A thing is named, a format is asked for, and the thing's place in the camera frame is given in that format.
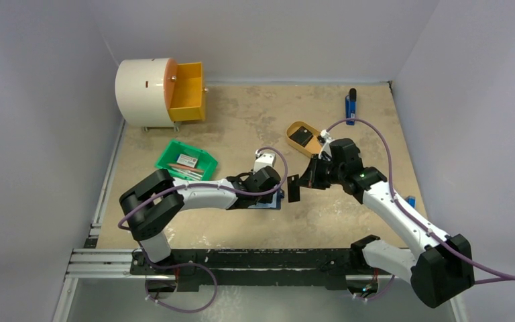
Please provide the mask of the blue leather card holder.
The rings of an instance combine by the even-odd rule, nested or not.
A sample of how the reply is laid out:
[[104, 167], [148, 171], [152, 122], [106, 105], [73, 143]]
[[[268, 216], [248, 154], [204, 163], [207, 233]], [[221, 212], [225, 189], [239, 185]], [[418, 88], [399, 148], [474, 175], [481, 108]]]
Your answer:
[[278, 190], [275, 194], [272, 195], [272, 201], [270, 203], [256, 203], [255, 205], [250, 206], [250, 209], [273, 209], [280, 210], [282, 206], [282, 199], [285, 197], [284, 191], [282, 189]]

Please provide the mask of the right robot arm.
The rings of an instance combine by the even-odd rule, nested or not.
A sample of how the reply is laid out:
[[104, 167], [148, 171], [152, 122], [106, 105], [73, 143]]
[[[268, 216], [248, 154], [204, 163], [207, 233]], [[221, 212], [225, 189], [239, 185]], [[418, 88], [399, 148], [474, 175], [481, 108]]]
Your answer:
[[377, 168], [363, 165], [351, 139], [328, 139], [322, 152], [311, 156], [303, 175], [288, 178], [288, 200], [299, 201], [302, 188], [325, 190], [333, 185], [382, 218], [407, 245], [403, 250], [374, 235], [353, 243], [349, 263], [356, 272], [385, 270], [409, 282], [430, 308], [475, 284], [472, 265], [454, 254], [472, 257], [469, 241], [461, 234], [450, 236], [401, 199]]

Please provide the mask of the black card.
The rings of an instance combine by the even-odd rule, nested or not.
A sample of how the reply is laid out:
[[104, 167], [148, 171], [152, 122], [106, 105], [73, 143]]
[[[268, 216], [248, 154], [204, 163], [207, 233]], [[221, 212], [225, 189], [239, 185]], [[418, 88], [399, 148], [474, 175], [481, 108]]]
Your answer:
[[291, 136], [290, 139], [302, 147], [311, 141], [313, 134], [305, 126], [300, 126]]
[[287, 199], [289, 203], [295, 203], [300, 201], [300, 176], [298, 174], [289, 176], [287, 178]]

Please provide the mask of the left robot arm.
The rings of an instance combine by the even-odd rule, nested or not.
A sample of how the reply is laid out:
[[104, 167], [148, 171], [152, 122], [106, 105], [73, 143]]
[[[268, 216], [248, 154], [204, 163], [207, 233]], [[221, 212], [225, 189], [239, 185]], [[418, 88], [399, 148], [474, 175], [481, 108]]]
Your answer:
[[175, 215], [193, 209], [248, 209], [270, 202], [283, 182], [271, 166], [215, 181], [183, 180], [156, 170], [120, 196], [124, 218], [118, 226], [146, 251], [148, 267], [165, 274], [173, 256], [164, 229]]

